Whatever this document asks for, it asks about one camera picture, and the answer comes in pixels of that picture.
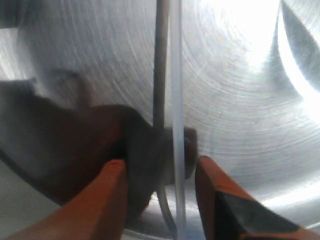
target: clear plastic tube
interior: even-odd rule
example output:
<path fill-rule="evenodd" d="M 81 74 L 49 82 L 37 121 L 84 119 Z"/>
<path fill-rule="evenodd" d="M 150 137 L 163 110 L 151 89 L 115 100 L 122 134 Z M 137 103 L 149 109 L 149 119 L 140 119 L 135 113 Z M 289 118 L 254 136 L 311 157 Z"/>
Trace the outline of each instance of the clear plastic tube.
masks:
<path fill-rule="evenodd" d="M 185 147 L 182 85 L 182 0 L 170 0 L 170 70 L 173 109 L 174 180 L 176 198 L 177 239 L 185 240 Z"/>

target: brown object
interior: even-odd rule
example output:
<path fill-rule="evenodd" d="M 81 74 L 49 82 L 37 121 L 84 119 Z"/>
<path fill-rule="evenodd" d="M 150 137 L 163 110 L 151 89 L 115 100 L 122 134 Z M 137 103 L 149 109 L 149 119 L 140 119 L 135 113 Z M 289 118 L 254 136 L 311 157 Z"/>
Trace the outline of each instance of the brown object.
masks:
<path fill-rule="evenodd" d="M 197 163 L 195 190 L 207 240 L 320 240 L 262 206 L 207 156 Z"/>
<path fill-rule="evenodd" d="M 35 225 L 5 240 L 117 240 L 127 212 L 126 165 L 107 162 L 76 197 Z"/>

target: white tube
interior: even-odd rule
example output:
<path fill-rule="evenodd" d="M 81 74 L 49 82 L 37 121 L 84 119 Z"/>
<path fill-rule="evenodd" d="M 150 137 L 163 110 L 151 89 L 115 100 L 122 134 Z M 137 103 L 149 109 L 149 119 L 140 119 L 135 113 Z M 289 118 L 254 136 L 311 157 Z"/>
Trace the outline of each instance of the white tube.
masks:
<path fill-rule="evenodd" d="M 182 0 L 170 0 L 171 96 L 177 239 L 185 240 L 185 145 L 182 86 Z"/>

